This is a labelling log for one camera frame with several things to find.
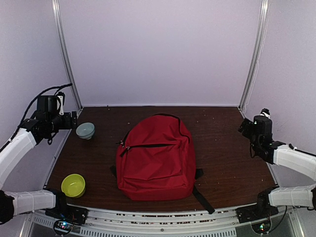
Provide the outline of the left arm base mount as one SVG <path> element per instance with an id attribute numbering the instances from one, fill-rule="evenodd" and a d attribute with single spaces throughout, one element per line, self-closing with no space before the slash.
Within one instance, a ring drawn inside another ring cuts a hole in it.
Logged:
<path id="1" fill-rule="evenodd" d="M 55 189 L 44 189 L 55 195 L 55 207 L 45 209 L 45 215 L 55 218 L 53 231 L 58 237 L 68 235 L 75 226 L 86 223 L 88 209 L 67 204 L 66 195 Z"/>

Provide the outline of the red student backpack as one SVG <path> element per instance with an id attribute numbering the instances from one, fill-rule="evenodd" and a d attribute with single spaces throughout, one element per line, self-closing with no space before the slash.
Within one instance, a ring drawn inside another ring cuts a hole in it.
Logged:
<path id="1" fill-rule="evenodd" d="M 133 201 L 193 195 L 209 214 L 215 211 L 195 185 L 204 172 L 196 166 L 192 135 L 177 116 L 156 114 L 139 122 L 119 142 L 110 170 L 118 189 Z"/>

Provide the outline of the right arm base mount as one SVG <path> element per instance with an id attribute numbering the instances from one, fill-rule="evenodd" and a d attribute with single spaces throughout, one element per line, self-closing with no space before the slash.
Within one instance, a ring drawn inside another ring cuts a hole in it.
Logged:
<path id="1" fill-rule="evenodd" d="M 268 188 L 257 196 L 256 204 L 236 209 L 240 224 L 250 222 L 256 234 L 268 234 L 272 230 L 271 217 L 279 213 L 278 208 L 270 205 L 269 193 L 275 188 Z"/>

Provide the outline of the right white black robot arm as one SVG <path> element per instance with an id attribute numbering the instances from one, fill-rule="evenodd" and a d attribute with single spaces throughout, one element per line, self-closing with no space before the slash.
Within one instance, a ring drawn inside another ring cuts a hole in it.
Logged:
<path id="1" fill-rule="evenodd" d="M 316 180 L 316 156 L 301 151 L 292 144 L 273 140 L 273 122 L 269 111 L 263 109 L 253 120 L 245 118 L 238 131 L 249 140 L 251 157 L 259 157 L 269 164 L 283 166 Z M 295 206 L 316 209 L 316 186 L 292 188 L 273 187 L 258 195 L 253 214 L 265 217 L 272 207 Z"/>

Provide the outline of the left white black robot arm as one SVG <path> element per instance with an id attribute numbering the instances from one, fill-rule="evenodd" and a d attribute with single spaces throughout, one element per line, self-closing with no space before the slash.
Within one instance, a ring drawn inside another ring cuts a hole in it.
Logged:
<path id="1" fill-rule="evenodd" d="M 65 94 L 61 91 L 70 84 L 49 87 L 31 102 L 37 104 L 30 118 L 23 116 L 12 136 L 0 149 L 0 184 L 3 186 L 9 174 L 20 160 L 42 140 L 52 143 L 60 130 L 75 129 L 77 113 L 65 112 Z M 0 192 L 0 223 L 5 224 L 14 216 L 51 209 L 60 219 L 71 215 L 66 195 L 55 190 L 42 189 L 30 192 Z"/>

